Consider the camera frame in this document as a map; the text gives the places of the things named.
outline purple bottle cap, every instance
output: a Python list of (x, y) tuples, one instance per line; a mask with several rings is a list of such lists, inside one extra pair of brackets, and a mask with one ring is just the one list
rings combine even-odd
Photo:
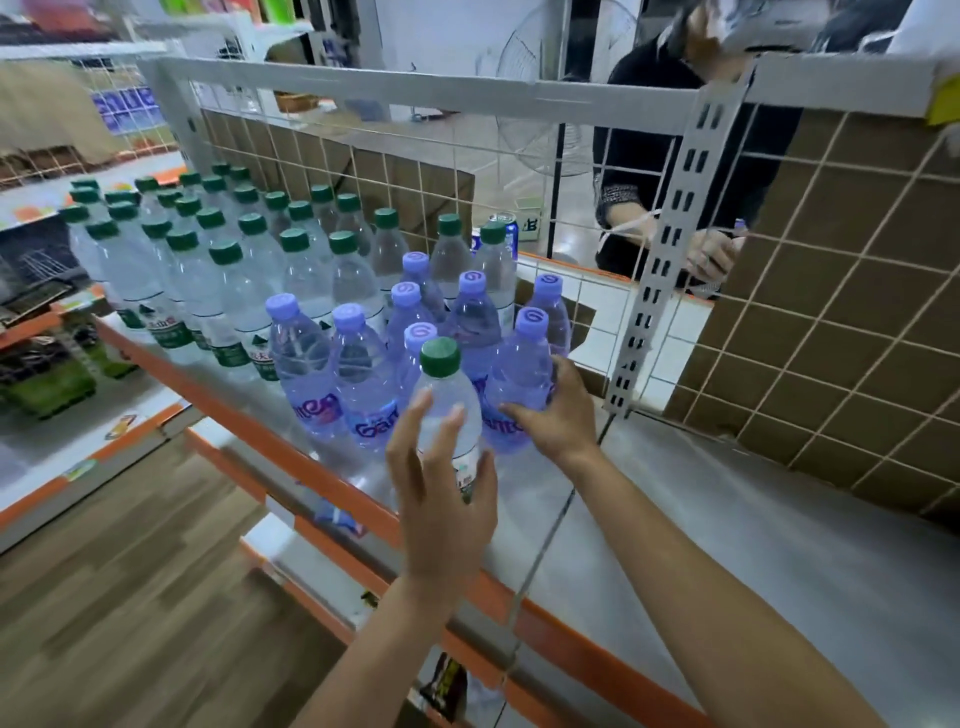
[(487, 290), (487, 277), (480, 271), (466, 271), (460, 274), (461, 293), (483, 293)]
[(546, 311), (528, 305), (521, 308), (516, 315), (514, 328), (528, 339), (542, 339), (546, 336), (547, 321)]
[(359, 303), (343, 303), (333, 309), (333, 326), (338, 331), (359, 331), (364, 326), (363, 308)]
[(564, 280), (552, 273), (542, 273), (534, 281), (534, 293), (549, 298), (559, 298), (564, 292)]
[(297, 297), (292, 293), (277, 293), (267, 299), (267, 313), (274, 321), (287, 321), (300, 313)]
[(420, 302), (420, 287), (410, 280), (402, 280), (390, 289), (394, 305), (400, 308), (410, 308)]
[(437, 327), (425, 321), (417, 321), (403, 330), (403, 345), (410, 353), (420, 353), (424, 344), (436, 338)]
[(406, 273), (426, 273), (430, 265), (430, 256), (416, 251), (403, 254), (403, 270)]

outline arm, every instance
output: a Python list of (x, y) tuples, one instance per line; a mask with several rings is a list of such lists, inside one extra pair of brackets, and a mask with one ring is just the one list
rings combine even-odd
[(496, 529), (496, 470), (485, 452), (473, 498), (464, 503), (450, 461), (463, 408), (444, 421), (430, 451), (417, 455), (432, 398), (421, 392), (396, 423), (387, 465), (400, 504), (406, 567), (293, 728), (390, 726), (430, 646), (440, 641)]
[(555, 361), (546, 411), (503, 409), (573, 482), (710, 718), (725, 728), (882, 726), (836, 667), (607, 459), (583, 382)]

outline hand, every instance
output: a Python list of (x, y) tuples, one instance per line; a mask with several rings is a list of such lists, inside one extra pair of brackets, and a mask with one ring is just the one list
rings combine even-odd
[(560, 469), (578, 456), (599, 450), (593, 399), (569, 359), (554, 356), (557, 386), (542, 412), (519, 404), (502, 404), (500, 411), (523, 427), (537, 449)]
[(444, 418), (430, 450), (418, 457), (420, 423), (432, 403), (432, 393), (422, 390), (400, 416), (387, 445), (387, 468), (399, 498), (407, 581), (452, 612), (480, 570), (496, 529), (496, 470), (492, 453), (485, 451), (472, 499), (464, 503), (451, 465), (465, 418), (459, 405)]

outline right hand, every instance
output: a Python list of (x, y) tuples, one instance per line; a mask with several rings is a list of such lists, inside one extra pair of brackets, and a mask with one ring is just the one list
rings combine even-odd
[(520, 404), (501, 404), (500, 411), (530, 435), (537, 449), (563, 468), (578, 456), (599, 449), (593, 399), (569, 359), (553, 356), (557, 386), (542, 412)]

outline black shirt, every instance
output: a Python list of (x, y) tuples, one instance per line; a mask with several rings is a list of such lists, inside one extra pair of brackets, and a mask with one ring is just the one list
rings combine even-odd
[[(610, 75), (610, 84), (613, 85), (642, 85), (656, 88), (692, 88), (697, 89), (704, 85), (696, 73), (685, 61), (670, 55), (667, 43), (655, 38), (624, 56), (613, 68)], [(780, 167), (778, 161), (765, 158), (741, 157), (736, 160), (737, 150), (747, 132), (747, 125), (753, 112), (753, 104), (743, 104), (733, 122), (727, 146), (717, 167), (713, 184), (710, 187), (704, 212), (700, 218), (699, 229), (704, 228), (733, 228), (738, 218), (743, 219), (748, 227), (756, 218), (767, 188), (773, 182)], [(750, 135), (744, 145), (744, 150), (761, 152), (768, 155), (782, 156), (793, 138), (797, 128), (801, 111), (799, 109), (783, 109), (779, 107), (764, 107), (757, 109), (756, 119), (750, 129)], [(604, 151), (607, 146), (607, 135), (610, 130), (597, 127), (593, 133), (593, 163), (603, 163)], [(597, 175), (598, 204), (596, 209), (597, 222), (601, 227), (608, 229), (607, 210), (610, 205), (624, 202), (637, 202), (644, 208), (651, 210), (662, 207), (666, 195), (670, 175), (680, 152), (681, 138), (676, 137), (673, 152), (667, 161), (670, 150), (671, 137), (666, 134), (647, 132), (630, 132), (614, 129), (611, 133), (610, 149), (607, 152), (607, 164), (613, 167), (624, 167), (636, 170), (646, 170), (657, 174), (638, 174), (616, 169), (604, 171), (603, 179)], [(730, 174), (734, 162), (733, 174), (727, 191), (717, 207), (717, 200), (723, 191), (727, 176)], [(666, 178), (660, 184), (660, 171), (666, 170)], [(713, 218), (714, 208), (717, 207), (716, 218)], [(636, 267), (636, 277), (643, 273), (643, 266), (648, 251), (639, 248), (626, 238), (611, 235), (603, 248), (597, 253), (597, 265), (605, 271), (629, 276), (636, 265), (638, 255), (642, 255), (640, 264)], [(677, 280), (678, 287), (684, 288), (699, 281), (686, 280), (686, 273), (681, 273)]]

